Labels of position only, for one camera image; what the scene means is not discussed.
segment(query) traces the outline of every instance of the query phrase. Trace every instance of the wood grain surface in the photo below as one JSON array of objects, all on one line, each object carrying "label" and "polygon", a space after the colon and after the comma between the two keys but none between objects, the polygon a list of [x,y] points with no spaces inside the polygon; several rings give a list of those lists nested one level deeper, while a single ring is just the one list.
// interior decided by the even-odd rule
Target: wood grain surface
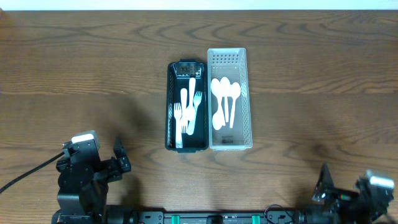
[{"label": "wood grain surface", "polygon": [[[170,152],[167,65],[213,47],[247,50],[253,148]],[[121,136],[131,160],[110,204],[294,207],[323,162],[342,188],[366,169],[398,180],[397,62],[394,11],[2,12],[0,185],[90,129],[102,159]],[[51,164],[1,194],[0,223],[50,223],[58,175]]]}]

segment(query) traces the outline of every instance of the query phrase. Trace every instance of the black cable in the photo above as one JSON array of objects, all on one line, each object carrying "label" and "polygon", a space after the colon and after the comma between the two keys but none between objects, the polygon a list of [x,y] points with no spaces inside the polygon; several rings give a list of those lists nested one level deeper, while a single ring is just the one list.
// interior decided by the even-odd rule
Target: black cable
[{"label": "black cable", "polygon": [[44,162],[43,164],[37,166],[36,168],[26,172],[25,174],[20,175],[19,177],[15,178],[14,180],[10,181],[8,184],[6,184],[4,187],[2,187],[0,189],[0,194],[5,191],[7,188],[9,188],[10,186],[12,186],[13,184],[15,184],[16,182],[20,181],[21,179],[23,179],[24,177],[27,177],[28,175],[33,174],[34,172],[38,171],[39,169],[49,165],[51,162],[53,162],[54,160],[58,159],[59,157],[61,157],[63,155],[63,152],[61,152],[60,154],[56,155],[55,157],[51,158],[50,160],[48,160],[47,162]]},{"label": "black cable", "polygon": [[293,218],[293,216],[292,216],[291,214],[287,213],[286,209],[285,209],[283,206],[278,205],[278,204],[272,204],[272,205],[268,206],[267,209],[264,211],[264,217],[266,218],[266,220],[267,220],[269,223],[271,223],[271,224],[276,224],[276,223],[272,222],[271,220],[269,220],[269,219],[268,219],[268,216],[267,216],[267,214],[266,214],[266,213],[268,212],[268,209],[269,209],[269,208],[275,207],[275,206],[280,207],[281,209],[283,209],[283,211],[286,213],[286,215],[289,216],[289,217],[292,219],[292,223],[294,223],[294,218]]}]

